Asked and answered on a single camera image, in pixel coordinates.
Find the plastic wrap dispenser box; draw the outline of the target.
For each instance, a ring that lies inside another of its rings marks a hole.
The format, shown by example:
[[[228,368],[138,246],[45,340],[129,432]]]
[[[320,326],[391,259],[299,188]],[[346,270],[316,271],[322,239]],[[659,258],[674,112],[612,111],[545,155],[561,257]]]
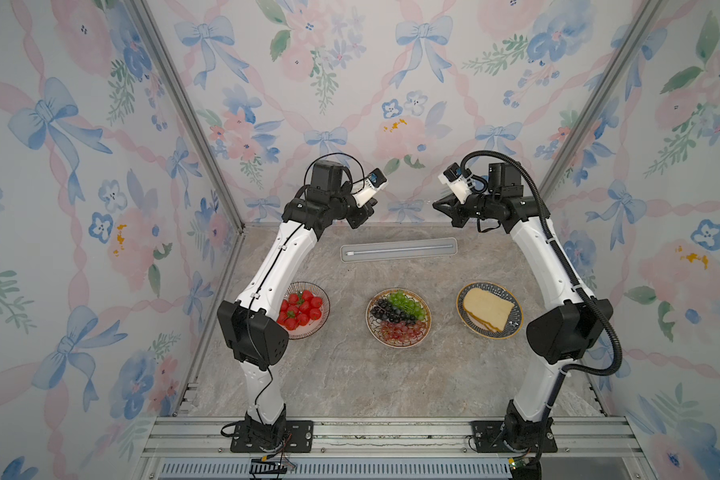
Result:
[[[341,260],[345,263],[452,256],[457,253],[458,242],[453,237],[351,244],[340,248]]]

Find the glass plate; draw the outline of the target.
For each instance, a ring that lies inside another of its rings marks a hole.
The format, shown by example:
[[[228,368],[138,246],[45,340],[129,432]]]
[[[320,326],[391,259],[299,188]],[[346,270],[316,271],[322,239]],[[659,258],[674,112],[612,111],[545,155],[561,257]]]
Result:
[[[275,320],[291,340],[299,340],[319,331],[329,314],[327,293],[314,283],[298,281],[287,288]]]

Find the patterned fruit plate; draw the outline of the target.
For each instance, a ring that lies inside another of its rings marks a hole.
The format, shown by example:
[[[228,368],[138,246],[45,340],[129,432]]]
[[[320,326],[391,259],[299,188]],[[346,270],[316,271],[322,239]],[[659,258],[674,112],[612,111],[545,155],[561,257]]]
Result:
[[[429,335],[432,316],[421,296],[407,289],[387,289],[370,300],[366,324],[382,344],[404,349],[420,344]]]

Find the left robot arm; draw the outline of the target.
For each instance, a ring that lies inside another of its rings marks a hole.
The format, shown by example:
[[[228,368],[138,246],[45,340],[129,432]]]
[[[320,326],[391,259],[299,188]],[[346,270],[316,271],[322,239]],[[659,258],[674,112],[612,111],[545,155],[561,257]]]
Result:
[[[284,208],[277,236],[257,273],[217,318],[225,344],[242,368],[248,406],[242,420],[225,426],[234,453],[274,454],[287,445],[287,407],[277,365],[288,331],[278,324],[282,301],[297,270],[324,231],[344,220],[356,229],[374,212],[376,194],[387,184],[380,169],[354,179],[326,154],[308,168],[309,181]]]

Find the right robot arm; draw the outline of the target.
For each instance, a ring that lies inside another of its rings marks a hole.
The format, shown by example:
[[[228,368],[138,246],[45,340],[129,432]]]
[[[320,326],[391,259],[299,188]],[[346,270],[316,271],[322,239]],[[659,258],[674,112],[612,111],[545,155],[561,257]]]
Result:
[[[609,376],[620,368],[620,352],[600,370],[579,362],[601,334],[615,335],[609,323],[613,308],[608,300],[596,298],[575,271],[538,189],[524,194],[523,188],[533,182],[517,162],[496,155],[486,178],[474,175],[465,162],[452,164],[439,180],[450,193],[434,202],[434,209],[457,228],[470,220],[497,221],[524,254],[541,289],[546,311],[526,327],[534,358],[520,391],[509,402],[497,433],[474,433],[490,446],[539,452],[550,437],[552,407],[567,374],[578,370]]]

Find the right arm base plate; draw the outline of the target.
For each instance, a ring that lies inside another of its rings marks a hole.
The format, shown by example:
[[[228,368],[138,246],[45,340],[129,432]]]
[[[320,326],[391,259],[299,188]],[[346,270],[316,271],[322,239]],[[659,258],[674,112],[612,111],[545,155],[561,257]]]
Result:
[[[558,446],[549,419],[541,438],[540,422],[521,421],[515,424],[503,420],[475,420],[470,423],[474,448],[478,453],[522,454],[535,453],[542,441],[543,453],[556,453]]]

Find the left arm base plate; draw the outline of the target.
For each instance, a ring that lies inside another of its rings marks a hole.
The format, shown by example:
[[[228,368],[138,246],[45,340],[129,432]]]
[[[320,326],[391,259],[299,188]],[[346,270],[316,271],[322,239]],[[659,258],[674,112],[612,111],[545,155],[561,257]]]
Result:
[[[283,420],[262,424],[250,418],[230,424],[234,427],[224,436],[230,440],[231,453],[275,454],[310,453],[314,439],[314,422]]]

